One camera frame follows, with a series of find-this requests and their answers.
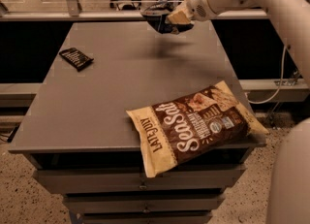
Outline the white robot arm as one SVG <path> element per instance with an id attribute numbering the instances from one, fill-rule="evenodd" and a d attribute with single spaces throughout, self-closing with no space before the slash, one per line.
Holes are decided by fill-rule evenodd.
<path id="1" fill-rule="evenodd" d="M 305 0 L 184 0 L 173 24 L 206 21 L 231 10 L 261 7 L 306 83 L 310 84 L 310 5 Z M 266 224 L 310 224 L 310 118 L 281 143 L 273 166 Z"/>

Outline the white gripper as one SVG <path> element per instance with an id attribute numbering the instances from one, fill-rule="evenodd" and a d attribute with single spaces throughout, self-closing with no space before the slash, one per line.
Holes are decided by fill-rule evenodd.
<path id="1" fill-rule="evenodd" d="M 167 16 L 169 24 L 190 24 L 191 20 L 207 21 L 217 17 L 210 0 L 184 0 L 185 9 L 175 10 Z"/>

